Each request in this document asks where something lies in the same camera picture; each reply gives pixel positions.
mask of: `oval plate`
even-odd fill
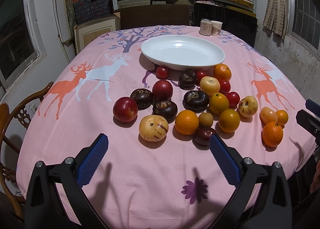
[[[226,57],[216,44],[185,35],[153,37],[142,44],[141,52],[151,62],[178,71],[205,71],[222,63]]]

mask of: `picture frame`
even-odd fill
[[[76,54],[79,54],[97,37],[118,30],[120,30],[120,13],[111,14],[80,25],[75,25],[74,36]]]

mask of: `white deer print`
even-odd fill
[[[79,90],[80,90],[81,86],[87,81],[98,81],[98,84],[94,87],[94,89],[88,95],[87,100],[90,100],[91,94],[96,89],[98,89],[101,84],[104,83],[105,89],[106,89],[106,98],[108,101],[111,101],[111,99],[109,97],[109,82],[110,82],[109,79],[111,76],[115,75],[115,73],[120,69],[121,65],[125,65],[125,66],[128,65],[126,60],[130,60],[132,58],[130,58],[130,56],[127,56],[127,55],[122,56],[121,53],[114,55],[112,59],[108,57],[107,53],[104,56],[106,58],[112,60],[113,64],[112,65],[105,65],[105,66],[102,66],[99,68],[95,68],[95,69],[92,69],[87,72],[86,78],[81,79],[79,81],[78,86],[76,87],[76,98],[78,101],[81,100],[79,97]]]
[[[286,79],[284,74],[278,68],[276,68],[273,63],[270,62],[270,60],[268,60],[266,57],[261,57],[261,60],[257,59],[257,61],[264,63],[266,65],[269,65],[273,68],[272,71],[266,71],[266,73],[271,77],[271,81],[277,88],[280,88],[281,90],[284,90],[287,93],[289,93],[289,91],[281,88],[278,84],[276,84],[277,80],[282,80],[284,81],[284,83],[286,84],[290,92],[293,93],[293,91],[290,89],[290,86],[293,86],[293,85]]]

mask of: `silver bolt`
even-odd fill
[[[245,157],[244,159],[243,159],[243,161],[246,163],[246,164],[248,164],[248,165],[251,165],[252,164],[252,159],[251,158],[249,158],[249,157]]]
[[[38,161],[38,162],[36,163],[36,167],[42,167],[42,165],[43,165],[43,162],[42,162],[42,161]]]
[[[281,164],[279,162],[275,162],[273,164],[276,166],[276,168],[281,168]]]
[[[71,164],[73,162],[73,157],[68,157],[64,160],[66,164]]]

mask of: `table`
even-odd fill
[[[167,137],[158,143],[139,137],[140,120],[152,107],[139,111],[130,124],[114,121],[112,108],[122,96],[137,88],[152,89],[158,81],[154,65],[141,54],[143,41],[159,35],[196,36],[220,46],[225,64],[232,72],[231,91],[243,98],[255,96],[260,109],[288,111],[281,144],[271,150],[261,142],[262,125],[257,113],[241,119],[234,134],[213,127],[228,146],[242,157],[271,165],[279,161],[289,178],[315,149],[314,138],[295,120],[305,109],[305,100],[292,83],[267,58],[234,35],[201,36],[198,27],[155,26],[122,30],[102,35],[91,42],[58,77],[28,128],[21,148],[17,182],[26,196],[35,163],[61,163],[76,156],[104,133],[109,149],[83,191],[111,228],[204,228],[231,197],[234,186],[227,183],[209,150],[198,149],[192,136],[181,135],[169,124]],[[177,85],[180,72],[170,74],[172,100],[179,111],[186,91]],[[58,187],[66,212],[77,221],[62,187]],[[249,200],[254,204],[258,187]]]

